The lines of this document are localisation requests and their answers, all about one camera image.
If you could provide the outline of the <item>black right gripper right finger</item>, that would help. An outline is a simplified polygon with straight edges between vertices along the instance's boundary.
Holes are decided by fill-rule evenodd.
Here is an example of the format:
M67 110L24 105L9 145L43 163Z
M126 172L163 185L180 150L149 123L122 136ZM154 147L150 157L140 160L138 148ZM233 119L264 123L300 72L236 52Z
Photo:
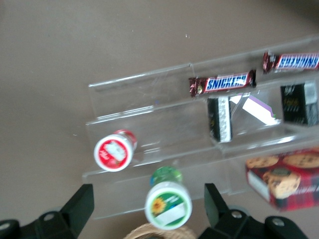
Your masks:
M240 209L230 209L213 183L204 185L204 206L210 226L200 239L264 238L264 225Z

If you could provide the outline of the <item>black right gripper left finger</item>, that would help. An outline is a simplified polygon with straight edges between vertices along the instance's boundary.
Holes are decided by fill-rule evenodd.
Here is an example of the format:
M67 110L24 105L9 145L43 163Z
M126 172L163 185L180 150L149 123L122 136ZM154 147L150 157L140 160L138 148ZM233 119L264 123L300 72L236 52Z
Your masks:
M93 185L84 184L59 210L20 228L21 239L76 239L94 211Z

